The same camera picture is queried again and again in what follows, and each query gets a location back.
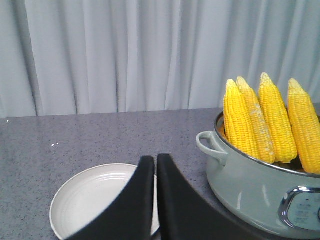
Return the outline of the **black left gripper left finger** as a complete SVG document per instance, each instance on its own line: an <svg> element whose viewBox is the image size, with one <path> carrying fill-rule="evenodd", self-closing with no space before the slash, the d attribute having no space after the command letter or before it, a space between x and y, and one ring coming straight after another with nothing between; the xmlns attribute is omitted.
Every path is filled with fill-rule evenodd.
<svg viewBox="0 0 320 240"><path fill-rule="evenodd" d="M98 217L69 240L150 240L155 161L142 156L127 185Z"/></svg>

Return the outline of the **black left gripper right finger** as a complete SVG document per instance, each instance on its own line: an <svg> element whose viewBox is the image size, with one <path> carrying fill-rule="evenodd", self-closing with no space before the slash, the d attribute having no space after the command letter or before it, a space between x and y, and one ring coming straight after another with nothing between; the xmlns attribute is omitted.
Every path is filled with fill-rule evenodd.
<svg viewBox="0 0 320 240"><path fill-rule="evenodd" d="M163 240L278 240L237 219L214 197L209 203L169 153L157 156L157 204Z"/></svg>

